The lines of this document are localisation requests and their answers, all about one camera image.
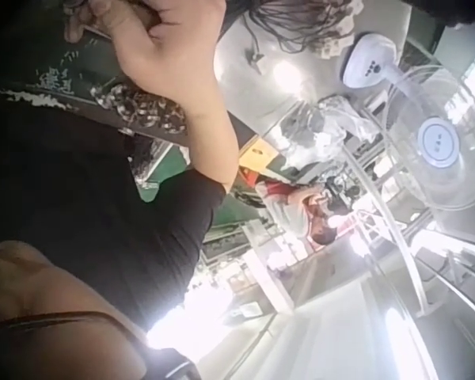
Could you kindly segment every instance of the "worker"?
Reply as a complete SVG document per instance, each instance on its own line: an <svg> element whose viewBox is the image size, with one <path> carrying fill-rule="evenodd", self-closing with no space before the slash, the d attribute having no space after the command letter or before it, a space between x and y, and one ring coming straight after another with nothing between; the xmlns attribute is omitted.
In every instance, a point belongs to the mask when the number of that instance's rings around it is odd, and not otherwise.
<svg viewBox="0 0 475 380"><path fill-rule="evenodd" d="M246 168L240 168L239 173L255 188L274 222L285 231L317 245L336 240L337 230L328 224L329 198L323 195L324 185L294 186Z"/></svg>
<svg viewBox="0 0 475 380"><path fill-rule="evenodd" d="M0 109L0 378L191 371L175 352L149 352L146 332L183 301L238 170L213 67L226 2L144 2L161 18L150 30L121 0L88 6L123 72L183 108L192 169L144 203L113 128L62 110ZM68 24L66 34L81 28Z"/></svg>

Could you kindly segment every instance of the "workbench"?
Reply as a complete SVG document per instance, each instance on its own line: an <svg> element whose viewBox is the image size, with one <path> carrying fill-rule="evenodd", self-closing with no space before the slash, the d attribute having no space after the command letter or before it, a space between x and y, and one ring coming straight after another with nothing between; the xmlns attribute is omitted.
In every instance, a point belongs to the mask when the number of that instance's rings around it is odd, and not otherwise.
<svg viewBox="0 0 475 380"><path fill-rule="evenodd" d="M237 16L226 17L222 32ZM125 123L93 99L90 89L125 79L109 40L85 32L77 44L63 38L65 16L57 0L32 0L20 12L0 44L0 97L30 99L44 106L64 108L88 119L118 129L129 128L141 135L186 146L186 135L172 135L161 128ZM32 95L43 100L32 101ZM244 146L255 133L233 115L238 142Z"/></svg>

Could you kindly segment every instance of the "electric fan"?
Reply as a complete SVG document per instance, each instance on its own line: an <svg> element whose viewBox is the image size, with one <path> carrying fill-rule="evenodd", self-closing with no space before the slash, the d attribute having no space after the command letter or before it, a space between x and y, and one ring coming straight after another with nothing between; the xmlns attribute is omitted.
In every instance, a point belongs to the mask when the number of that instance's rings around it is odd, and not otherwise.
<svg viewBox="0 0 475 380"><path fill-rule="evenodd" d="M475 205L475 98L441 66L404 73L396 47L378 34L355 45L343 74L350 88L391 83L382 129L396 181L426 205Z"/></svg>

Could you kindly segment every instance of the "black wire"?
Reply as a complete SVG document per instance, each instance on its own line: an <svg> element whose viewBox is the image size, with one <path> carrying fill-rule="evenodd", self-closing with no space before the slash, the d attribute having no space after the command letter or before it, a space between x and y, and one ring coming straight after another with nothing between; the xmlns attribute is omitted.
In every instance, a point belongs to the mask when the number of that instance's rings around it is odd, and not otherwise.
<svg viewBox="0 0 475 380"><path fill-rule="evenodd" d="M435 272L435 274L433 275L430 275L428 278L426 279L423 279L422 277L420 278L420 280L423 282L423 283L428 283L429 281L431 281L432 279L434 279L436 276L440 276L441 273L445 270L445 268L447 267L447 265L449 264L449 259L446 257L445 260L443 261L443 264L442 264L442 267Z"/></svg>
<svg viewBox="0 0 475 380"><path fill-rule="evenodd" d="M253 41L253 54L260 54L260 45L259 45L259 39L257 38L257 35L255 32L250 28L250 25L248 25L248 20L246 20L246 15L243 15L243 24L245 25L246 30L250 33L250 36L252 37Z"/></svg>
<svg viewBox="0 0 475 380"><path fill-rule="evenodd" d="M344 37L334 30L349 14L351 0L336 3L330 0L253 0L249 11L250 20L273 35L282 51L297 54L306 49L323 48L325 41Z"/></svg>

